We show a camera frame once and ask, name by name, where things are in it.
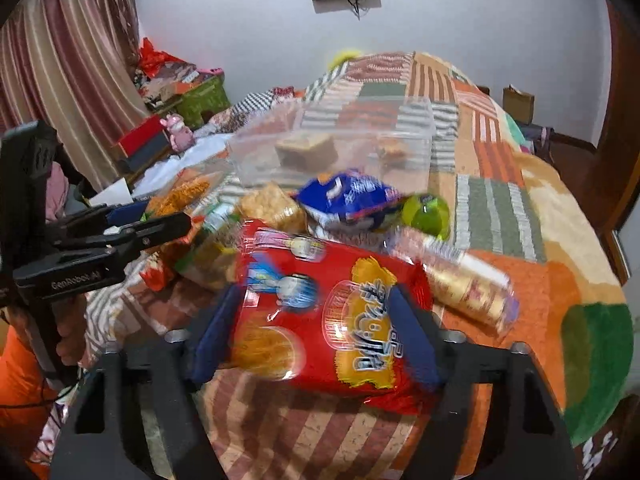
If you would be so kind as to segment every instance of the red plastic bag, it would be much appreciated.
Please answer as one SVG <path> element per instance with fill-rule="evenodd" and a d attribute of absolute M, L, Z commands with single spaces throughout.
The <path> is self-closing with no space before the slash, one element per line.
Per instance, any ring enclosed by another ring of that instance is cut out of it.
<path fill-rule="evenodd" d="M 150 78 L 155 78 L 158 75 L 158 72 L 160 72 L 162 65 L 170 61 L 184 63 L 183 60 L 172 56 L 163 50 L 155 50 L 153 44 L 149 41 L 149 38 L 142 40 L 142 46 L 140 47 L 140 62 L 138 63 L 138 66 L 146 75 Z"/>
<path fill-rule="evenodd" d="M 308 390 L 367 397 L 384 410 L 420 411 L 424 394 L 404 368 L 402 343 L 386 312 L 395 283 L 431 308 L 420 266 L 249 220 L 237 278 L 247 292 L 232 364 Z"/>

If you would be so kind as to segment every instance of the snack bag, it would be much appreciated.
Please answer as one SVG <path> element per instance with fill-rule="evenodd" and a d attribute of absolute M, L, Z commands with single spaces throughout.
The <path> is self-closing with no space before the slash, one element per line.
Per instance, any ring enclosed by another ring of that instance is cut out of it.
<path fill-rule="evenodd" d="M 212 158 L 183 169 L 149 201 L 145 216 L 156 218 L 179 211 L 194 216 L 209 206 L 207 195 L 228 174 L 226 160 Z"/>
<path fill-rule="evenodd" d="M 175 271 L 209 290 L 222 290 L 236 277 L 241 226 L 233 205 L 217 203 L 205 216 L 189 253 L 175 264 Z"/>
<path fill-rule="evenodd" d="M 418 413 L 424 394 L 404 369 L 386 298 L 404 283 L 431 307 L 419 266 L 260 221 L 245 222 L 238 282 L 247 286 L 231 362 L 270 380 Z"/>
<path fill-rule="evenodd" d="M 152 291 L 160 292 L 174 280 L 174 267 L 189 253 L 203 222 L 204 216 L 191 218 L 191 229 L 186 235 L 154 248 L 154 252 L 145 263 L 145 268 L 140 271 L 140 277 Z"/>
<path fill-rule="evenodd" d="M 385 229 L 401 210 L 397 189 L 356 170 L 315 178 L 296 199 L 327 230 Z"/>
<path fill-rule="evenodd" d="M 306 230 L 305 212 L 275 182 L 243 196 L 238 209 L 245 218 L 257 218 L 280 231 L 302 233 Z"/>

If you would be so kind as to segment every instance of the person's hand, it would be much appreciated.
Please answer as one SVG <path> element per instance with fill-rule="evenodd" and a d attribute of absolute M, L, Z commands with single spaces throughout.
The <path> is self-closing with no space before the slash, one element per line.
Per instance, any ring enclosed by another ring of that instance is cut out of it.
<path fill-rule="evenodd" d="M 86 298 L 84 294 L 79 294 L 74 298 L 57 302 L 53 309 L 58 333 L 62 338 L 56 346 L 56 352 L 65 365 L 75 365 L 82 358 L 86 345 L 84 340 Z M 7 308 L 7 319 L 9 324 L 14 327 L 20 341 L 27 348 L 31 348 L 29 316 L 22 309 L 10 306 Z"/>

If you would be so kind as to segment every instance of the white cloth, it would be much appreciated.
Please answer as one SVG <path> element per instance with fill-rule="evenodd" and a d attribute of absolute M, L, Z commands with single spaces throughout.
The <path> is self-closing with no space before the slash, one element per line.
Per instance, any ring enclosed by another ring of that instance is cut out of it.
<path fill-rule="evenodd" d="M 145 171 L 145 175 L 136 183 L 131 194 L 133 198 L 151 195 L 165 186 L 184 168 L 194 166 L 207 160 L 226 147 L 226 140 L 231 134 L 212 135 L 196 141 L 182 156 L 172 155 L 165 160 L 159 160 Z"/>

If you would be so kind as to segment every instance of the curtain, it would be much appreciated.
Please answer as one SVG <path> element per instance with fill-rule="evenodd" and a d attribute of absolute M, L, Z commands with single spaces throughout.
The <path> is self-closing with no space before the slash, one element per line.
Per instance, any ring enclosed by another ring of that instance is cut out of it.
<path fill-rule="evenodd" d="M 133 75 L 140 60 L 140 36 L 138 34 L 138 12 L 135 0 L 109 0 L 111 13 L 119 23 L 118 33 L 122 35 L 121 43 L 126 46 L 127 68 Z"/>
<path fill-rule="evenodd" d="M 130 30 L 114 8 L 113 0 L 21 0 L 0 30 L 1 130 L 47 121 L 95 189 L 120 176 L 110 146 L 148 116 L 127 73 Z"/>

